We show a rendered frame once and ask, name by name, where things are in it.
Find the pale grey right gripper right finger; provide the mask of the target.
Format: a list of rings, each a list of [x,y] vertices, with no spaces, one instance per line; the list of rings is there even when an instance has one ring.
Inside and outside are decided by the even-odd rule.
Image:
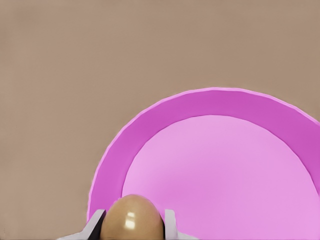
[[[172,209],[166,209],[164,211],[164,232],[165,240],[200,240],[199,238],[178,231],[176,215]]]

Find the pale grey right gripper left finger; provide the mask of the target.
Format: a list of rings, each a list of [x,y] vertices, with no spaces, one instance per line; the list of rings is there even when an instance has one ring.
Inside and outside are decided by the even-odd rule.
[[[104,209],[98,209],[82,231],[57,238],[56,240],[100,240],[100,233],[105,216],[106,211]]]

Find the brown egg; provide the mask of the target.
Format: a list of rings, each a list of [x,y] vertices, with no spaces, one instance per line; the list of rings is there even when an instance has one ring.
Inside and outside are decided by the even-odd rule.
[[[147,198],[130,194],[118,199],[106,212],[100,240],[165,240],[164,221]]]

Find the pink round plate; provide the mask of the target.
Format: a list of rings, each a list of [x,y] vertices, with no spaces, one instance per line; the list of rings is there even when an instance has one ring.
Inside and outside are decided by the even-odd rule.
[[[201,240],[320,240],[320,122],[239,88],[165,98],[107,147],[87,217],[130,194]]]

